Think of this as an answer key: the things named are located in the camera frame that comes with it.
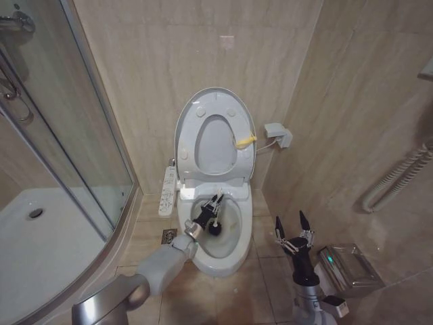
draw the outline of toilet side control panel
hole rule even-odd
[[[170,217],[175,203],[176,188],[176,167],[167,166],[165,168],[164,184],[162,185],[160,208],[158,213],[160,217]]]

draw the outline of floor drain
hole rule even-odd
[[[43,213],[43,209],[36,209],[36,210],[33,210],[32,212],[30,212],[28,214],[28,217],[30,219],[36,219],[37,217],[40,217],[42,215],[42,213]]]
[[[170,244],[177,236],[177,229],[164,229],[162,231],[161,244]]]

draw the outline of toilet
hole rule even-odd
[[[235,273],[248,254],[252,233],[250,179],[256,144],[240,141],[255,135],[245,104],[232,91],[207,88],[184,107],[175,132],[178,177],[177,212],[182,232],[185,221],[200,214],[200,206],[218,190],[224,193],[218,236],[208,233],[199,242],[194,264],[210,276]]]

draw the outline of flexible hose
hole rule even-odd
[[[400,193],[431,160],[433,160],[433,144],[428,145],[426,142],[422,144],[420,148],[413,151],[407,159],[389,172],[389,174],[382,178],[379,183],[365,195],[362,202],[363,210],[368,213],[373,213],[382,209]],[[373,198],[388,184],[394,182],[397,177],[400,177],[398,181],[396,181],[375,204],[371,205]]]
[[[256,152],[259,152],[260,150],[263,150],[263,149],[269,148],[270,146],[273,146],[273,145],[276,144],[276,143],[277,143],[277,138],[275,138],[275,140],[273,140],[270,144],[268,144],[268,145],[266,145],[266,146],[264,146],[264,147],[262,147],[262,148],[257,149]]]

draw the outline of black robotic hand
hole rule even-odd
[[[310,224],[304,213],[299,211],[299,215],[302,231],[298,237],[286,240],[279,217],[275,222],[275,235],[284,252],[292,258],[294,267],[293,281],[301,286],[316,286],[320,281],[314,272],[309,255],[313,246],[314,232],[310,229]]]

